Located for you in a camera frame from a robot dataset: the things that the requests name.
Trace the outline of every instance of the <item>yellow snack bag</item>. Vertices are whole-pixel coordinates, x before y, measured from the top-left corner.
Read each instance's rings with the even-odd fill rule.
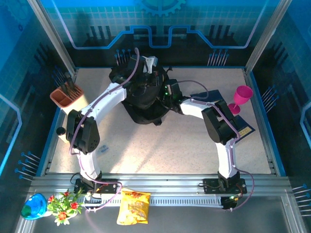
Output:
[[[147,224],[150,195],[150,193],[135,192],[133,190],[123,188],[121,191],[121,205],[117,224]]]

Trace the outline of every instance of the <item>blue border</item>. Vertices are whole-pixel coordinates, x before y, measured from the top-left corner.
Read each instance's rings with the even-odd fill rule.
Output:
[[[153,45],[153,42],[152,42],[152,30],[151,30],[151,27],[148,26],[148,25],[134,25],[134,26],[130,26],[130,30],[129,31],[121,31],[110,43],[108,46],[96,46],[96,47],[78,47],[75,45],[73,39],[72,39],[72,36],[68,30],[68,27],[66,26],[65,22],[64,22],[64,19],[63,17],[61,16],[55,2],[52,0],[52,4],[54,5],[54,8],[55,8],[55,11],[59,17],[59,20],[61,21],[63,27],[64,27],[64,30],[67,34],[67,37],[71,43],[71,45],[76,49],[76,50],[108,50],[110,49],[120,38],[121,36],[125,35],[125,34],[134,34],[134,29],[147,29],[148,31],[148,39],[149,39],[149,46],[153,49],[168,49],[171,47],[172,45],[172,38],[173,38],[173,29],[176,29],[176,28],[183,28],[183,29],[187,29],[187,32],[186,33],[191,33],[191,34],[197,34],[199,37],[201,37],[201,39],[206,43],[208,44],[212,49],[245,49],[248,47],[251,39],[253,38],[253,35],[256,31],[256,28],[261,20],[261,17],[267,7],[267,4],[268,4],[269,0],[266,0],[256,22],[255,22],[255,25],[245,43],[244,46],[215,46],[213,45],[203,34],[200,30],[192,30],[191,29],[191,25],[173,25],[173,26],[170,26],[169,28],[169,34],[168,34],[168,44],[167,45]]]
[[[76,69],[105,69],[105,68],[113,68],[113,67],[76,67]],[[203,69],[245,69],[245,67],[208,67],[208,66],[172,66],[172,68],[203,68]]]
[[[45,164],[45,160],[47,158],[48,151],[49,151],[49,148],[50,148],[50,145],[51,145],[53,133],[55,132],[55,129],[56,129],[56,123],[57,123],[59,114],[60,114],[60,108],[58,107],[56,109],[56,112],[55,112],[55,115],[54,115],[54,118],[53,118],[53,121],[52,121],[52,125],[51,125],[50,131],[49,131],[49,135],[48,135],[47,141],[45,143],[45,146],[44,146],[44,149],[43,149],[43,152],[42,152],[42,156],[41,156],[41,159],[40,159],[40,163],[39,163],[39,166],[38,166],[38,169],[37,169],[37,172],[36,172],[35,176],[41,176],[41,172],[43,170],[43,166]]]
[[[260,110],[261,110],[261,113],[262,113],[263,121],[264,121],[266,129],[268,131],[268,136],[269,136],[269,139],[270,139],[270,142],[271,142],[271,145],[272,145],[272,149],[274,151],[274,157],[276,159],[276,165],[278,167],[280,175],[281,176],[286,176],[285,169],[284,169],[284,166],[283,166],[283,163],[282,163],[282,160],[281,160],[281,156],[280,156],[280,154],[278,152],[278,149],[277,149],[277,146],[276,146],[276,141],[274,139],[274,136],[273,136],[273,133],[272,133],[272,129],[271,129],[271,126],[270,126],[270,123],[269,123],[266,111],[264,110],[264,106],[263,106],[262,100],[260,98],[261,95],[260,95],[260,92],[259,92],[259,89],[258,89],[258,86],[257,86],[257,83],[256,83],[255,76],[254,76],[253,72],[250,73],[250,77],[251,77],[252,83],[254,85],[254,91],[255,91],[255,93],[256,93],[256,95],[258,97],[258,103],[259,103],[259,107],[260,107]]]
[[[306,140],[309,144],[309,147],[311,148],[311,138],[308,134],[308,130],[304,124],[304,119],[305,119],[305,114],[306,114],[306,111],[311,108],[311,101],[309,103],[307,103],[303,108],[302,108],[302,113],[301,113],[301,117],[300,117],[300,126],[302,128],[302,131],[303,131],[303,134],[305,135],[306,137]]]
[[[3,158],[3,161],[1,162],[1,165],[0,165],[0,176],[1,176],[1,174],[2,174],[2,172],[4,170],[4,167],[6,165],[6,162],[8,161],[9,156],[10,156],[10,154],[12,152],[13,146],[15,144],[15,141],[17,139],[18,133],[19,133],[23,123],[22,123],[22,119],[21,119],[21,114],[20,114],[19,108],[16,105],[14,105],[11,101],[9,101],[6,97],[4,97],[2,94],[0,94],[0,100],[3,100],[7,105],[9,105],[16,112],[17,119],[18,119],[17,128],[16,128],[15,133],[14,133],[14,135],[12,137],[12,140],[11,140],[11,142],[9,144],[9,147],[6,150],[6,153],[5,153],[5,156]]]

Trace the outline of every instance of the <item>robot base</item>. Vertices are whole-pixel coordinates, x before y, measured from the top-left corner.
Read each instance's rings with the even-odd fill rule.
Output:
[[[102,182],[116,182],[117,179],[100,179]],[[82,189],[82,194],[86,194],[88,191],[94,194],[115,194],[117,192],[117,185],[110,183],[110,184],[100,184],[100,183],[90,183],[85,182],[84,178],[76,179],[76,183],[74,185],[74,193],[77,193],[80,188]]]
[[[234,183],[229,183],[229,185],[225,188],[224,182],[222,178],[218,179],[203,179],[204,193],[205,194],[246,194],[246,184],[245,179],[238,178]]]

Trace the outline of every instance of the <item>pen holder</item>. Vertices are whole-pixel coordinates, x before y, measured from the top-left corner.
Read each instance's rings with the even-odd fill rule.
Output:
[[[65,83],[65,85],[69,95],[66,95],[62,91],[61,87],[58,87],[50,94],[51,100],[60,109],[68,115],[72,109],[80,111],[82,108],[88,106],[88,102],[84,96],[84,91],[79,86],[75,84],[75,90],[72,90],[67,83]]]

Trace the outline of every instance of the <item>blue funnel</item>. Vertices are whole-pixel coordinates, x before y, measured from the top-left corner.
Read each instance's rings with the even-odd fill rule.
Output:
[[[26,220],[43,217],[47,210],[47,200],[41,193],[34,194],[24,204],[20,214]]]

